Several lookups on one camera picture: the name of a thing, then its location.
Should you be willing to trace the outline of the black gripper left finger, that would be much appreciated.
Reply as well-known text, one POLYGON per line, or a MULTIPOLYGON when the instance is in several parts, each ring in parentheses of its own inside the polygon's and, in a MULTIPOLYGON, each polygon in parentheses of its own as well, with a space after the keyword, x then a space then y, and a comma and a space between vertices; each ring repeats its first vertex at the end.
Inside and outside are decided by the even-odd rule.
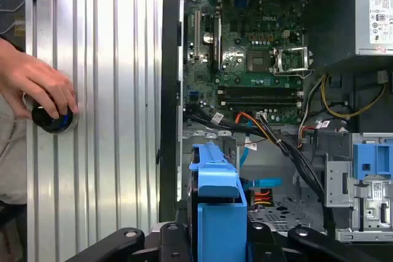
POLYGON ((186 228, 166 222, 145 235, 137 228, 122 228, 108 235, 69 261, 192 261, 186 228))

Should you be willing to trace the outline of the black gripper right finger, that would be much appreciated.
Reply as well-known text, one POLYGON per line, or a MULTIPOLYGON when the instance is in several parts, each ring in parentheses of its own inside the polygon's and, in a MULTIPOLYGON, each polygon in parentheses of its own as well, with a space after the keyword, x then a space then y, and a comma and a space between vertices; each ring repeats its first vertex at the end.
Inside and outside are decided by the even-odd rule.
POLYGON ((373 261, 373 257, 309 227, 283 237, 262 222, 247 225, 248 261, 373 261))

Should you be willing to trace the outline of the person's bare hand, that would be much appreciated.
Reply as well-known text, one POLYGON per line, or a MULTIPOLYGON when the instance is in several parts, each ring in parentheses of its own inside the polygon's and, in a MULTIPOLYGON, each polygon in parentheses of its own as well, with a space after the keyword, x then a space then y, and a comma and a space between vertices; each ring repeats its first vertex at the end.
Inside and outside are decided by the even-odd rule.
POLYGON ((1 94, 20 118, 31 118, 23 95, 32 97, 52 118, 79 111, 68 77, 1 38, 1 94))

